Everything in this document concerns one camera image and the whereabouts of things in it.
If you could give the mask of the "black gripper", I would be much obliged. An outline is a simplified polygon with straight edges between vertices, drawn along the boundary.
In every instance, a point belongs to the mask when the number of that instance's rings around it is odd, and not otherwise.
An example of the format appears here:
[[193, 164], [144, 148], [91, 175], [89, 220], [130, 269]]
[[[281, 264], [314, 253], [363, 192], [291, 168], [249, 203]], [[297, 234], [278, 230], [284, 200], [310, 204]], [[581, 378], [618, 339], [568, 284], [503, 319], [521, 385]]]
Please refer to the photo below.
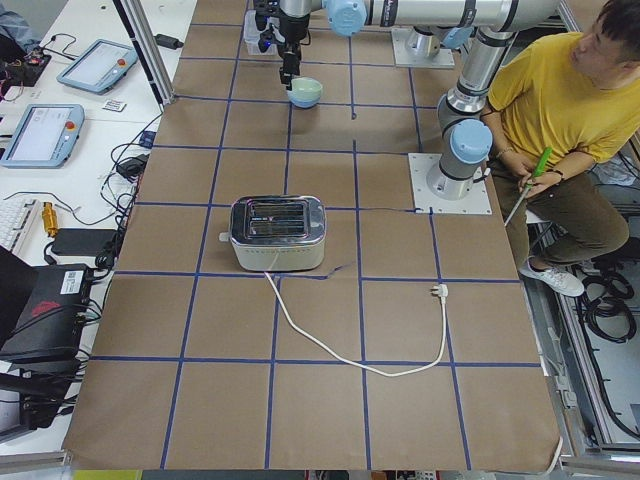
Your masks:
[[278, 54], [282, 59], [279, 78], [288, 91], [292, 90], [292, 82], [300, 74], [302, 59], [301, 42], [307, 37], [310, 15], [280, 18], [279, 33], [284, 42], [278, 46]]

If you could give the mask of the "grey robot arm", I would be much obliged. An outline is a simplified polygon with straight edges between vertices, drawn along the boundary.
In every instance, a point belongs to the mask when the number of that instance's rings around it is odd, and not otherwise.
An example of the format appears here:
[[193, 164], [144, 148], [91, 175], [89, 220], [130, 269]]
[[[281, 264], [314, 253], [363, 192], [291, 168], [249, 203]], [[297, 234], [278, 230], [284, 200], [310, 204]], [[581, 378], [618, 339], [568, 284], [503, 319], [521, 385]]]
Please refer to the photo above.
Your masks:
[[300, 74], [300, 45], [310, 14], [324, 9], [334, 33], [349, 37], [365, 26], [488, 27], [499, 33], [537, 25], [556, 10], [557, 1], [279, 1], [271, 14], [279, 19], [280, 81], [292, 88]]
[[440, 198], [457, 201], [467, 196], [476, 170], [489, 154], [493, 134], [480, 120], [480, 113], [516, 36], [515, 32], [478, 28], [456, 85], [438, 104], [444, 151], [429, 170], [427, 184]]

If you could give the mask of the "person's hand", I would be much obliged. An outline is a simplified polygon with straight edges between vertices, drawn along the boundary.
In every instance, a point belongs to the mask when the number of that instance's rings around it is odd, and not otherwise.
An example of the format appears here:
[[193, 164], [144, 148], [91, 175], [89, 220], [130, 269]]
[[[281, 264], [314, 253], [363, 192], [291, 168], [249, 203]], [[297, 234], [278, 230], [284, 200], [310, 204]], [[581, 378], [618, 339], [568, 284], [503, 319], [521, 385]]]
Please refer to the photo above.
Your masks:
[[[519, 191], [521, 193], [530, 175], [524, 177], [519, 182]], [[531, 190], [528, 192], [526, 198], [538, 195], [543, 191], [549, 189], [552, 186], [559, 184], [564, 179], [564, 174], [557, 169], [547, 170], [533, 182]]]

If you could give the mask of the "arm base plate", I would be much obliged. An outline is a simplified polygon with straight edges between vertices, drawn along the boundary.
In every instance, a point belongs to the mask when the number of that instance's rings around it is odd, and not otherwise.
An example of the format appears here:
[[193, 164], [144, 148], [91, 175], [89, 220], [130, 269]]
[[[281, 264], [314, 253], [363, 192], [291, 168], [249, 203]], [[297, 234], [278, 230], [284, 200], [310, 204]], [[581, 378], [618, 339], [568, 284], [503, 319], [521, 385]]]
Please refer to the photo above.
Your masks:
[[491, 215], [481, 165], [471, 178], [453, 180], [441, 171], [440, 157], [437, 153], [408, 155], [414, 209], [424, 214]]
[[455, 60], [451, 49], [442, 48], [431, 33], [414, 27], [391, 29], [394, 61], [397, 67], [452, 70]]

